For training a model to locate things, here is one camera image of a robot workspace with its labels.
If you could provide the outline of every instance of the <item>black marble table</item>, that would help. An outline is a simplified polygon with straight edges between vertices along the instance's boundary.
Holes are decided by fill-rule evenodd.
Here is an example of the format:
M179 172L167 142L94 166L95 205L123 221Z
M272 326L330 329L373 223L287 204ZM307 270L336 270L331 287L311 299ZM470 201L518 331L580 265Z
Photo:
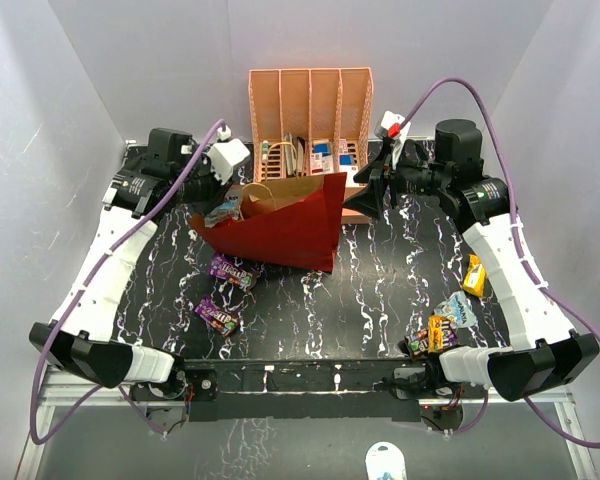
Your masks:
M425 148L432 152L430 142ZM370 156L379 150L372 142ZM237 179L248 183L253 166ZM252 263L250 293L210 277L213 250L192 231L186 206L168 213L124 292L113 339L185 359L304 360L402 356L398 342L426 328L433 308L461 288L470 249L434 198L404 197L368 225L343 225L332 274ZM193 309L205 295L241 316L224 339ZM504 346L506 324L489 286L473 299L478 324L462 343Z

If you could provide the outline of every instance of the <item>white object on floor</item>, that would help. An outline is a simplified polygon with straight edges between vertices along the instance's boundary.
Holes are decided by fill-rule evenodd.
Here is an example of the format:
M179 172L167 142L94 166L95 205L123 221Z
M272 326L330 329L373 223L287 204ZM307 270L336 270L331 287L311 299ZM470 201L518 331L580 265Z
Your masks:
M369 480L407 480L404 455L398 447L389 442L373 445L365 458Z

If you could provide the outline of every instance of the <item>pink organizer box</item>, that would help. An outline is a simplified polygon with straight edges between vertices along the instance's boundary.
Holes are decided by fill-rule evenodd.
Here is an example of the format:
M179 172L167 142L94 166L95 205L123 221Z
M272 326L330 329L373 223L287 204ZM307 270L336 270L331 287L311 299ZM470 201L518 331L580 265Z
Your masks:
M371 69L296 68L251 70L249 104L255 147L255 182L286 178L285 148L274 147L263 162L263 142L303 138L306 148L301 175L310 171L314 141L324 141L333 156L333 171L340 171L339 156L350 155L361 169L367 164L369 121L373 102ZM345 197L359 188L347 189ZM343 223L367 221L357 212L343 211Z

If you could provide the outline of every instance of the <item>white wall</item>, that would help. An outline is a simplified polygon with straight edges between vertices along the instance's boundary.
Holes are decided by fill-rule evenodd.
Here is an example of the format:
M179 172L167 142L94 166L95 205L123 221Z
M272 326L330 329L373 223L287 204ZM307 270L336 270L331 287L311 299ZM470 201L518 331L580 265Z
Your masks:
M373 123L443 76L495 107L550 0L49 0L124 138L156 125L202 136L219 117L251 138L249 69L370 66ZM474 115L448 86L413 135Z
M122 148L48 3L0 1L0 479L28 431L29 329L75 278Z
M553 289L600 328L600 1L553 4L495 124L532 252ZM600 356L573 392L587 439L600 440ZM600 473L600 451L592 455Z

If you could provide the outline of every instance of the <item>metal frame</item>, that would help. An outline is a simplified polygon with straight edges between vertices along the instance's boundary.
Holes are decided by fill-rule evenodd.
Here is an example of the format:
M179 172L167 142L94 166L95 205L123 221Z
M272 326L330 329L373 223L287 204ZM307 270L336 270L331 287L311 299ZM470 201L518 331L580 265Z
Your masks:
M72 406L76 400L82 397L87 391L93 388L93 384L74 375L61 372L53 367L47 369L45 379L40 392L39 410L38 410L38 429L40 434L44 435L49 431L53 414L56 407ZM123 388L130 392L131 385L124 384ZM334 392L312 392L314 394L333 394ZM338 392L339 395L346 395L348 392ZM536 403L551 403L555 405L560 425L563 430L571 435L582 438L582 430L575 411L575 403L570 391L566 388L555 388L547 392L534 395ZM464 399L463 404L481 404L482 399ZM502 398L495 389L489 390L489 403L522 403L523 400L517 402L508 402ZM427 405L442 405L448 403L446 399L434 398L420 400L420 403ZM180 402L174 401L146 401L137 402L141 407L145 408L160 408L160 407L179 407ZM122 397L118 389L101 389L98 390L91 398L83 403L84 407L125 407L128 404ZM574 443L566 441L569 454L573 462L578 480L597 480L593 462L589 450L580 447ZM44 445L34 445L31 439L27 439L25 449L20 460L16 480L34 480L42 454Z

